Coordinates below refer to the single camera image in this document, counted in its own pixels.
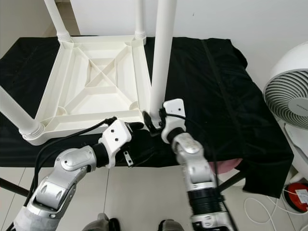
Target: white fan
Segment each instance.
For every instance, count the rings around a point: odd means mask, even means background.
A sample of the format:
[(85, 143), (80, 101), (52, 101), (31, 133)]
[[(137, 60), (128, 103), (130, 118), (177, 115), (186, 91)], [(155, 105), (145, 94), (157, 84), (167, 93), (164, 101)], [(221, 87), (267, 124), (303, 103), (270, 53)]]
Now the white fan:
[(274, 67), (264, 88), (272, 113), (285, 122), (284, 133), (293, 145), (293, 166), (308, 179), (308, 42), (290, 50)]

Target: white wall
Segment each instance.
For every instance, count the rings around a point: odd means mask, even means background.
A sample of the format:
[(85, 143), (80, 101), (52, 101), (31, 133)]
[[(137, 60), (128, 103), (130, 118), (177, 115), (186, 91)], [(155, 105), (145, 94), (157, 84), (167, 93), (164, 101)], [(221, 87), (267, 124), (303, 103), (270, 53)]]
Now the white wall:
[(51, 25), (43, 0), (0, 0), (0, 57), (20, 37), (41, 37)]
[[(146, 29), (155, 34), (157, 0), (146, 2)], [(71, 0), (82, 35), (134, 34), (134, 0)], [(178, 0), (174, 36), (231, 39), (263, 89), (292, 47), (308, 40), (308, 0)]]

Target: black cloth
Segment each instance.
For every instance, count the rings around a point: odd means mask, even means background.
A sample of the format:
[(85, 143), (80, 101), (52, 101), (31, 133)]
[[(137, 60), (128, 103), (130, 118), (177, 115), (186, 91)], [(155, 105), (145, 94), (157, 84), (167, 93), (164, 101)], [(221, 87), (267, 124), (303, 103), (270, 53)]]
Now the black cloth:
[[(59, 44), (57, 38), (20, 38), (0, 60), (0, 84), (34, 117), (43, 95)], [(154, 38), (145, 46), (152, 75)], [(200, 131), (187, 122), (187, 131), (218, 160), (243, 158), (240, 170), (246, 176), (244, 190), (279, 197), (293, 153), (262, 93), (245, 68), (247, 61), (228, 39), (174, 38), (166, 90), (166, 100), (182, 98), (186, 116), (200, 124)], [(100, 137), (87, 135), (51, 147), (53, 166), (61, 150), (95, 144)], [(33, 167), (42, 146), (24, 141), (17, 128), (0, 115), (0, 166)], [(130, 153), (135, 166), (177, 165), (170, 146), (147, 131), (134, 133)], [(122, 155), (117, 165), (125, 164)]]

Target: floor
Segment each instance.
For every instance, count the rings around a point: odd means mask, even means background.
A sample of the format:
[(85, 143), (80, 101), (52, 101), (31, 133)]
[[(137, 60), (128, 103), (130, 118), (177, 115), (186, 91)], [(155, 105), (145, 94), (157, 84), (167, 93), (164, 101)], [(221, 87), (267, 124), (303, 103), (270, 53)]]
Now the floor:
[[(79, 29), (70, 4), (58, 5), (64, 24), (71, 35), (79, 35)], [(55, 29), (49, 36), (56, 36)], [(44, 168), (40, 178), (50, 173)], [(2, 168), (0, 176), (22, 187), (29, 188), (32, 168)], [(223, 192), (239, 231), (273, 231), (270, 222), (254, 224), (246, 216), (244, 201), (248, 197), (258, 199), (272, 212), (274, 204), (262, 195), (244, 193), (241, 187), (231, 187)], [(0, 189), (0, 230), (5, 231), (20, 210), (25, 198)], [(278, 205), (286, 208), (282, 199)], [(192, 231), (190, 209), (179, 167), (132, 168), (115, 167), (97, 169), (89, 173), (77, 186), (77, 193), (70, 204), (58, 231), (80, 231), (94, 221), (98, 213), (120, 220), (123, 231), (156, 231), (158, 223), (167, 218), (177, 220), (186, 231)], [(268, 220), (266, 211), (253, 200), (247, 201), (247, 212), (259, 222)], [(300, 231), (308, 222), (308, 215), (296, 216), (277, 209), (273, 221), (278, 231)]]

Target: white cable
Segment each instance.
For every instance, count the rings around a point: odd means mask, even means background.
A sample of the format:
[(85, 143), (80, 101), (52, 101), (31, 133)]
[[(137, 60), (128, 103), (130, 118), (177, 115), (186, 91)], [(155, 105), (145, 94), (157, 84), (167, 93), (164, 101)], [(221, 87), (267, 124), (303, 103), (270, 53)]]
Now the white cable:
[[(285, 190), (285, 189), (284, 189), (284, 191), (286, 191), (286, 192), (288, 192), (288, 193), (290, 193), (290, 194), (294, 194), (294, 195), (307, 196), (307, 195), (302, 195), (302, 194), (293, 193), (293, 192), (287, 191), (287, 190)], [(245, 199), (245, 201), (244, 201), (244, 211), (245, 211), (245, 213), (246, 213), (246, 216), (247, 216), (253, 223), (259, 224), (259, 225), (264, 225), (264, 224), (268, 223), (269, 221), (271, 221), (271, 224), (272, 224), (274, 230), (277, 231), (277, 230), (276, 230), (276, 227), (275, 227), (275, 224), (274, 224), (274, 222), (273, 222), (273, 219), (272, 219), (272, 217), (273, 217), (273, 215), (274, 215), (274, 213), (275, 213), (275, 211), (276, 211), (276, 208), (279, 208), (279, 209), (281, 209), (281, 210), (283, 210), (283, 211), (285, 211), (285, 212), (287, 212), (287, 213), (294, 214), (294, 215), (301, 215), (301, 216), (302, 216), (302, 215), (308, 214), (308, 210), (307, 210), (305, 213), (294, 213), (294, 212), (288, 211), (288, 210), (286, 210), (286, 209), (281, 208), (280, 206), (278, 206), (278, 199), (276, 199), (276, 202), (273, 202), (268, 196), (267, 196), (267, 198), (275, 205), (274, 210), (273, 210), (273, 212), (272, 212), (271, 214), (270, 214), (270, 212), (268, 211), (268, 209), (264, 206), (264, 204), (262, 204), (262, 203), (261, 203), (260, 201), (258, 201), (257, 199), (252, 198), (252, 197), (248, 197), (248, 198)], [(259, 221), (253, 220), (253, 219), (248, 215), (247, 210), (246, 210), (246, 202), (247, 202), (248, 200), (253, 200), (253, 201), (258, 202), (258, 203), (265, 209), (265, 211), (267, 212), (267, 214), (268, 214), (268, 216), (269, 216), (269, 219), (268, 219), (267, 221), (264, 221), (264, 222), (259, 222)], [(305, 225), (304, 227), (302, 227), (302, 228), (300, 229), (300, 231), (304, 231), (304, 229), (306, 229), (306, 228), (308, 228), (308, 224)]]

